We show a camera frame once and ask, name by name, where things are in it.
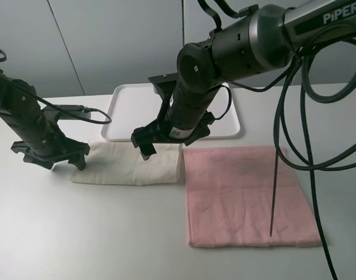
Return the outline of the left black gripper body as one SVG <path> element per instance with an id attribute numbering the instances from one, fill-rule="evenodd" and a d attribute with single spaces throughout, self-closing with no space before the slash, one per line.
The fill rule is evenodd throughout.
<path id="1" fill-rule="evenodd" d="M 89 154 L 89 145 L 67 138 L 56 123 L 13 122 L 10 128 L 20 137 L 11 150 L 42 162 L 60 161 Z"/>

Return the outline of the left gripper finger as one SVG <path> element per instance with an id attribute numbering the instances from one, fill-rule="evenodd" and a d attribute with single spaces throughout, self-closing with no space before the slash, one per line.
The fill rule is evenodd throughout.
<path id="1" fill-rule="evenodd" d="M 32 163 L 40 167 L 43 167 L 47 170 L 51 170 L 53 168 L 53 162 L 51 161 L 40 161 L 37 159 L 33 159 Z"/>
<path id="2" fill-rule="evenodd" d="M 74 165 L 78 170 L 83 170 L 86 166 L 85 155 L 76 154 L 68 159 L 68 163 Z"/>

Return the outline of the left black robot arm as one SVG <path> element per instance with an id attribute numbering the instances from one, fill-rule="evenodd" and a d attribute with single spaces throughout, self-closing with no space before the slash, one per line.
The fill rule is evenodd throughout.
<path id="1" fill-rule="evenodd" d="M 85 168 L 90 147 L 65 136 L 58 126 L 64 115 L 60 108 L 42 109 L 33 86 L 5 76 L 0 69 L 0 117 L 21 139 L 11 150 L 24 154 L 24 162 L 49 170 L 62 161 Z"/>

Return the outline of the right grey black robot arm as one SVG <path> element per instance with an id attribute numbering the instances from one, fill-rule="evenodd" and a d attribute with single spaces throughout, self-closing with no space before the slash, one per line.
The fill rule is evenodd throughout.
<path id="1" fill-rule="evenodd" d="M 240 11 L 219 1 L 235 19 L 226 28 L 205 1 L 200 6 L 216 24 L 209 38 L 180 50 L 177 72 L 149 79 L 162 104 L 156 120 L 131 135 L 144 160 L 155 154 L 155 144 L 190 145 L 209 136 L 215 117 L 208 107 L 225 82 L 283 68 L 309 43 L 331 43 L 356 32 L 356 1 L 309 1 L 292 9 L 252 5 Z"/>

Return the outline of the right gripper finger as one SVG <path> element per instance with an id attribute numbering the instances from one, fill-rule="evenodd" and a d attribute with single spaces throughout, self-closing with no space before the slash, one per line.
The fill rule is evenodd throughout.
<path id="1" fill-rule="evenodd" d="M 152 143 L 143 143 L 139 146 L 143 160 L 148 160 L 152 155 L 157 154 L 157 151 Z"/>
<path id="2" fill-rule="evenodd" d="M 189 139 L 185 140 L 184 144 L 186 146 L 189 146 L 191 145 L 192 143 L 194 143 L 195 141 L 197 141 L 200 137 L 197 137 L 197 136 L 193 136 L 193 137 L 190 137 Z"/>

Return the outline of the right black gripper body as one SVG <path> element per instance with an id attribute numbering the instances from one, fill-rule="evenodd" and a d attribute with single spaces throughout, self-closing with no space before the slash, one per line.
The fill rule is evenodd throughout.
<path id="1" fill-rule="evenodd" d="M 205 138 L 209 136 L 208 128 L 215 121 L 211 112 L 205 112 L 197 126 L 192 130 L 182 130 L 170 125 L 162 119 L 156 119 L 145 127 L 136 128 L 131 134 L 131 141 L 134 146 L 140 144 L 183 144 L 190 137 Z"/>

